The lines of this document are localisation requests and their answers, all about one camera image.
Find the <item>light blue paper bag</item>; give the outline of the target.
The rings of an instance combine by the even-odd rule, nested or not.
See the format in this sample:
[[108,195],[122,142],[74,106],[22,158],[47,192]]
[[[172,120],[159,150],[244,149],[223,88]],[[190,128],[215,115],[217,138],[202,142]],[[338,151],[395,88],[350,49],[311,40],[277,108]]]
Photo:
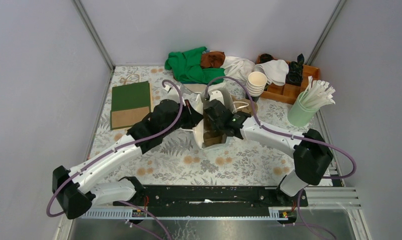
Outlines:
[[[225,89],[224,87],[209,87],[208,92],[212,91],[212,90],[218,90],[218,89]],[[203,113],[204,114],[204,110],[203,110],[203,105],[204,105],[204,94],[199,94],[196,98],[196,102],[195,102],[195,106],[194,108],[199,112],[199,113]],[[229,136],[227,136],[225,143],[222,144],[217,144],[214,146],[210,146],[207,148],[203,148],[203,132],[204,132],[204,127],[203,127],[203,122],[204,120],[202,119],[201,122],[192,129],[193,131],[193,135],[194,135],[194,139],[196,144],[199,146],[200,149],[202,150],[212,150],[212,149],[218,149],[218,148],[223,148],[224,146],[228,145],[231,138]]]

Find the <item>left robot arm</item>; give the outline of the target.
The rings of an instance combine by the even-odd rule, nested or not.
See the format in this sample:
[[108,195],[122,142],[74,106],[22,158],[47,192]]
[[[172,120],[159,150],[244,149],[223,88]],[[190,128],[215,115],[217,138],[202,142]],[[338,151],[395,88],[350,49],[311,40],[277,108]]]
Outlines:
[[68,219],[82,216],[94,205],[116,201],[128,201],[133,206],[142,203],[143,190],[132,181],[102,184],[99,181],[125,161],[160,145],[173,131],[190,130],[201,123],[200,95],[190,103],[179,96],[178,89],[172,88],[167,96],[106,150],[71,169],[61,165],[52,172],[52,199],[58,201]]

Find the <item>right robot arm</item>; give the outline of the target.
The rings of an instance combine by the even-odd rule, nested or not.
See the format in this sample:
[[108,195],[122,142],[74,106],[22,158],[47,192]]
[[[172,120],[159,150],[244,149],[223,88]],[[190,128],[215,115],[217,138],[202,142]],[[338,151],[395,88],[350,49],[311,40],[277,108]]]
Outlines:
[[211,96],[200,98],[200,109],[213,130],[228,137],[256,141],[293,158],[295,169],[282,179],[275,193],[277,203],[282,206],[292,203],[295,195],[306,186],[318,185],[333,160],[331,150],[314,129],[291,132],[268,123],[259,124],[254,116],[242,111],[232,112],[231,107]]

